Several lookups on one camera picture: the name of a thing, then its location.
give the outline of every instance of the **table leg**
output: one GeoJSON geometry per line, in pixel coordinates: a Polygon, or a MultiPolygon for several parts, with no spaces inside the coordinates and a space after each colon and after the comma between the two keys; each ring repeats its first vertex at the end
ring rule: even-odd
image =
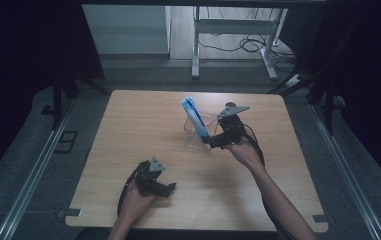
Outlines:
{"type": "Polygon", "coordinates": [[[194,45],[191,65],[191,77],[199,78],[199,16],[200,7],[196,7],[196,19],[194,19],[194,45]]]}
{"type": "Polygon", "coordinates": [[[271,53],[271,47],[274,42],[275,35],[277,34],[278,27],[280,26],[281,15],[283,15],[283,9],[279,9],[278,14],[275,16],[272,32],[267,39],[267,45],[265,49],[261,49],[262,60],[264,61],[265,67],[267,68],[268,75],[271,81],[275,81],[278,78],[277,73],[274,70],[274,66],[271,63],[269,55],[271,53]]]}

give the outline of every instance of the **forearm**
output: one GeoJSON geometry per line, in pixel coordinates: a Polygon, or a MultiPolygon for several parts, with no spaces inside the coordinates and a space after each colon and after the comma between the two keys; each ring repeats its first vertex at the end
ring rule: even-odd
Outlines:
{"type": "Polygon", "coordinates": [[[125,240],[130,228],[130,221],[118,218],[112,227],[108,240],[125,240]]]}
{"type": "Polygon", "coordinates": [[[316,239],[308,223],[269,176],[264,166],[253,164],[248,166],[248,169],[261,191],[265,204],[281,226],[296,239],[316,239]]]}

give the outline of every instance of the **table top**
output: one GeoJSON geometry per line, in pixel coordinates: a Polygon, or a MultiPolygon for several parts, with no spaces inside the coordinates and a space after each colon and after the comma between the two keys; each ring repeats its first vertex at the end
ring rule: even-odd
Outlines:
{"type": "Polygon", "coordinates": [[[162,91],[115,91],[107,105],[67,216],[70,226],[111,227],[126,179],[156,156],[166,167],[158,182],[177,183],[134,225],[144,229],[275,231],[249,171],[227,151],[202,151],[185,144],[186,113],[193,97],[198,110],[217,114],[225,103],[250,106],[240,119],[254,130],[266,168],[315,232],[327,223],[282,97],[162,91]]]}

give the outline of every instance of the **transparent container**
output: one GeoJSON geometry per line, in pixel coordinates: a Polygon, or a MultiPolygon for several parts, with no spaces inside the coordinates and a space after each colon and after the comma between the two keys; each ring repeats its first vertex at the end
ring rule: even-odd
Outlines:
{"type": "MultiPolygon", "coordinates": [[[[209,136],[214,136],[216,134],[216,130],[218,127],[218,121],[216,114],[209,114],[199,112],[200,117],[205,124],[206,130],[209,133],[209,136]]],[[[197,135],[192,122],[189,117],[186,119],[186,123],[184,124],[184,140],[187,147],[202,150],[202,151],[210,151],[211,147],[209,144],[203,143],[202,139],[197,135]]]]}

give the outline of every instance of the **black curtain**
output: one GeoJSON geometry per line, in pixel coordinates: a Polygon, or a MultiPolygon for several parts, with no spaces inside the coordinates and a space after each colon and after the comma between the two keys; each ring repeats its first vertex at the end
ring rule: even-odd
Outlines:
{"type": "Polygon", "coordinates": [[[374,1],[335,72],[348,125],[381,167],[381,2],[374,1]]]}
{"type": "Polygon", "coordinates": [[[27,118],[33,96],[62,76],[103,79],[75,0],[0,1],[0,158],[27,118]]]}

